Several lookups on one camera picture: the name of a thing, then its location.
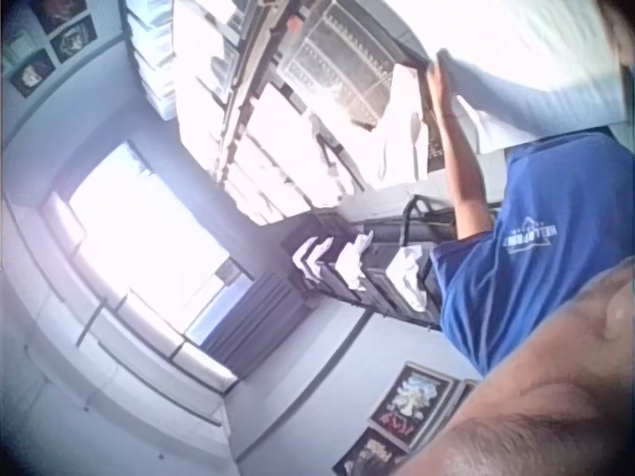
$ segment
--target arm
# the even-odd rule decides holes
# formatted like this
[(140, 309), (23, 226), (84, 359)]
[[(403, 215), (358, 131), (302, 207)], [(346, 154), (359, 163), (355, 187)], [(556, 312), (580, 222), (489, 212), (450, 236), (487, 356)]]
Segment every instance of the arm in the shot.
[(452, 114), (451, 90), (441, 57), (428, 71), (428, 84), (444, 146), (447, 187), (456, 215), (458, 239), (491, 231), (494, 223), (487, 209), (483, 177), (476, 156)]

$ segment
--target light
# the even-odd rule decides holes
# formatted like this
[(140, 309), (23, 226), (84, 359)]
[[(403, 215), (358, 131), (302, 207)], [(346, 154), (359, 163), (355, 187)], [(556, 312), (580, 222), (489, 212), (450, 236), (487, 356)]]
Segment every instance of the light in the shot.
[[(88, 236), (82, 252), (88, 264), (116, 277), (118, 286), (133, 290), (174, 328), (187, 329), (200, 311), (188, 303), (229, 254), (170, 189), (124, 144), (90, 174), (70, 205)], [(207, 289), (213, 298), (217, 290)]]

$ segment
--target skin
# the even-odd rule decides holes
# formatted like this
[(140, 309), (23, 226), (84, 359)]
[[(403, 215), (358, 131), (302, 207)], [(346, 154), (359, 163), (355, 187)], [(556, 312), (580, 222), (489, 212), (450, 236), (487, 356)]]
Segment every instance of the skin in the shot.
[(452, 113), (452, 92), (445, 69), (446, 54), (428, 70), (428, 85), (445, 152), (447, 188), (456, 216), (459, 240), (494, 226), (487, 210), (483, 176), (465, 134)]
[[(437, 116), (451, 110), (443, 61), (428, 76)], [(454, 119), (440, 123), (459, 237), (490, 230), (475, 157)], [(606, 468), (633, 430), (634, 263), (548, 317), (397, 476), (614, 474)], [(573, 430), (553, 436), (527, 418)]]
[[(596, 469), (632, 434), (633, 263), (631, 258), (547, 319), (397, 475), (605, 474)], [(511, 462), (504, 455), (474, 456), (461, 438), (464, 424), (477, 421), (500, 431), (502, 444), (501, 421), (510, 417), (589, 423), (593, 430), (556, 444), (538, 439), (534, 455)]]

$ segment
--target person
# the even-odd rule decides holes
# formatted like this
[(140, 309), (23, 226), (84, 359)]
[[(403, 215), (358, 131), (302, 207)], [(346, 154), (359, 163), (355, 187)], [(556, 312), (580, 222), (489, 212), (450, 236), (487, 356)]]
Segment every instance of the person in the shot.
[(444, 56), (429, 84), (459, 238), (433, 256), (442, 329), (485, 379), (396, 476), (635, 474), (632, 154), (605, 129), (519, 148), (494, 222)]
[(457, 241), (432, 253), (441, 328), (484, 376), (597, 274), (634, 253), (633, 155), (608, 128), (515, 148), (496, 221), (445, 63), (428, 73)]
[(635, 474), (634, 265), (547, 319), (394, 476)]

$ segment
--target blue t-shirt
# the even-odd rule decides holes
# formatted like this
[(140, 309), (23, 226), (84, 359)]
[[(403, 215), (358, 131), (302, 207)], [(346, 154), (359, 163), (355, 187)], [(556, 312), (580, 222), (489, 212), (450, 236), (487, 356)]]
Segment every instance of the blue t-shirt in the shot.
[(493, 231), (433, 252), (441, 327), (481, 374), (598, 273), (633, 255), (633, 155), (580, 133), (509, 160)]

